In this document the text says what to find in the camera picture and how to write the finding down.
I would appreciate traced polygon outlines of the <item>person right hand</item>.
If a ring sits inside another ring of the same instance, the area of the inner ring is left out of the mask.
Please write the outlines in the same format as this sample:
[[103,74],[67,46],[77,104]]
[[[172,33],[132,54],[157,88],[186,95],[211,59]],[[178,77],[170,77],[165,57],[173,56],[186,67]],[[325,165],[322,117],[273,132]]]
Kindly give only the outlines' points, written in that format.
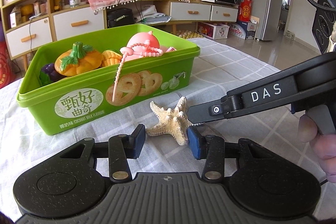
[[320,135],[316,123],[307,115],[300,117],[297,136],[299,141],[309,143],[318,157],[320,167],[329,182],[335,183],[336,174],[336,141],[335,135]]

